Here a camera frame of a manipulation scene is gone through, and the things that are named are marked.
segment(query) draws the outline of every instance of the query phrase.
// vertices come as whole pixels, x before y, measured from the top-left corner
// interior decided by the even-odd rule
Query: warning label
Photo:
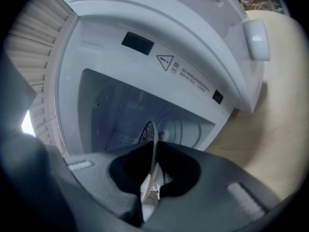
[[[204,84],[204,82],[200,81],[198,78],[196,78],[194,75],[192,75],[192,73],[190,73],[186,69],[182,69],[179,75],[185,78],[186,80],[188,80],[188,82],[197,86],[197,88],[199,88],[202,92],[205,92],[205,91],[210,92],[210,88],[207,87]]]
[[[156,56],[158,58],[158,60],[160,61],[160,64],[162,65],[163,69],[165,71],[168,70],[171,62],[173,61],[174,56],[170,56],[170,55],[157,55]]]

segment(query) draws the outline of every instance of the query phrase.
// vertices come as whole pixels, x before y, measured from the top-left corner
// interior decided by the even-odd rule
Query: washing machine
[[[205,150],[237,108],[254,112],[270,59],[237,0],[64,0],[78,15],[55,94],[72,155],[160,140]]]

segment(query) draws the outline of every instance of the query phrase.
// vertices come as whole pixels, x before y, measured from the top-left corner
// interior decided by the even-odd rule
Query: warning triangle symbol
[[[168,70],[170,63],[172,63],[173,58],[174,58],[174,56],[170,56],[170,55],[157,55],[156,57],[160,61],[160,64],[162,65],[165,71]]]

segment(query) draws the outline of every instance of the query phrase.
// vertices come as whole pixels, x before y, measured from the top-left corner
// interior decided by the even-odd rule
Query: gray plastic surface
[[[226,187],[241,183],[266,211],[280,200],[266,186],[227,159],[169,144],[195,158],[201,167],[198,183],[181,197],[163,198],[142,226],[152,231],[236,231],[251,223]]]
[[[267,187],[232,162],[185,146],[168,145],[195,158],[200,164],[201,176],[183,196],[161,199],[154,214],[142,225],[143,230],[223,232],[249,225],[251,221],[247,214],[226,189],[234,182],[241,183],[267,212],[280,202]],[[116,157],[137,147],[132,145],[111,152],[66,158],[68,164],[83,160],[94,162],[93,166],[73,171],[73,174],[94,199],[117,217],[130,211],[135,197],[117,190],[108,176],[108,166]]]
[[[114,216],[103,204],[85,189],[68,169],[57,148],[49,148],[51,173],[66,199],[80,232],[138,232]]]
[[[121,217],[132,210],[137,202],[136,195],[125,193],[118,189],[108,173],[109,164],[117,157],[126,155],[130,151],[146,143],[131,145],[125,148],[79,156],[65,157],[68,165],[83,161],[90,161],[93,165],[84,169],[72,171],[83,187],[115,216]]]
[[[273,222],[281,212],[290,204],[294,195],[287,197],[285,200],[281,201],[274,209],[272,209],[267,215],[257,220],[256,222],[250,224],[239,230],[239,232],[260,232],[263,231],[267,226]]]
[[[27,110],[36,97],[36,92],[14,67],[5,52],[0,60],[0,129],[20,130]]]
[[[56,227],[73,229],[73,217],[50,175],[48,154],[40,140],[27,134],[11,134],[0,144],[0,166],[31,210]]]

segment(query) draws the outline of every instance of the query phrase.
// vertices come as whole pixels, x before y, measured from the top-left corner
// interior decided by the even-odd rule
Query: light wood surface
[[[300,25],[279,13],[248,11],[266,25],[271,61],[253,114],[234,111],[207,149],[271,188],[279,198],[302,183],[309,163],[309,48]]]

